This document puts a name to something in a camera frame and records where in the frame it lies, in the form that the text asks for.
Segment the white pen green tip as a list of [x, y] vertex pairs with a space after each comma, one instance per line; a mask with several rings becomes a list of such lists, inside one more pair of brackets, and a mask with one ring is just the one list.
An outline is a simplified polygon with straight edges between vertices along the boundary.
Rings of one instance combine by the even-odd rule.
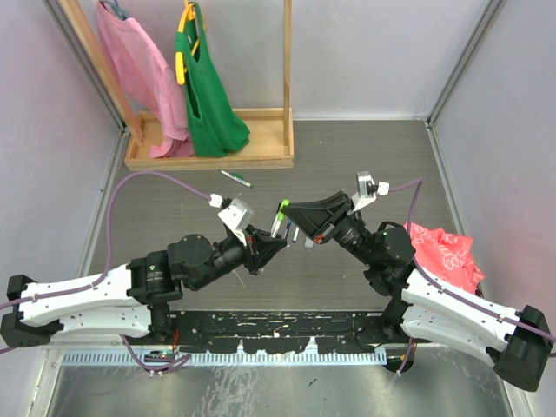
[[273, 222], [273, 225], [272, 225], [272, 228], [271, 228], [271, 231], [270, 231], [270, 234], [271, 234], [272, 237], [276, 237], [276, 236], [277, 236], [278, 231], [279, 231], [279, 229], [280, 229], [280, 226], [281, 226], [281, 218], [280, 218], [279, 215], [277, 215], [277, 216], [275, 217], [275, 220], [274, 220], [274, 222]]

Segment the blue pen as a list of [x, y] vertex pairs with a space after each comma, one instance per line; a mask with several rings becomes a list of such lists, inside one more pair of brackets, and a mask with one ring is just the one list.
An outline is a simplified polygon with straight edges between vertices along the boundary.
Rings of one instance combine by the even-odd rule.
[[285, 228], [285, 231], [284, 231], [284, 236], [283, 236], [284, 240], [288, 239], [288, 235], [289, 235], [291, 227], [292, 227], [292, 222], [288, 221], [287, 225], [286, 225], [286, 228]]

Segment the light green pen cap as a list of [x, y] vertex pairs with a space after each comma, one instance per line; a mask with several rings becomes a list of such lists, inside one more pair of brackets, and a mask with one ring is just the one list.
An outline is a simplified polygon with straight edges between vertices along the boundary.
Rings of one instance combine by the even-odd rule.
[[281, 201], [280, 205], [279, 205], [279, 209], [277, 211], [277, 219], [282, 222], [284, 217], [285, 217], [285, 213], [284, 213], [284, 209], [289, 205], [290, 201], [288, 199], [284, 199]]

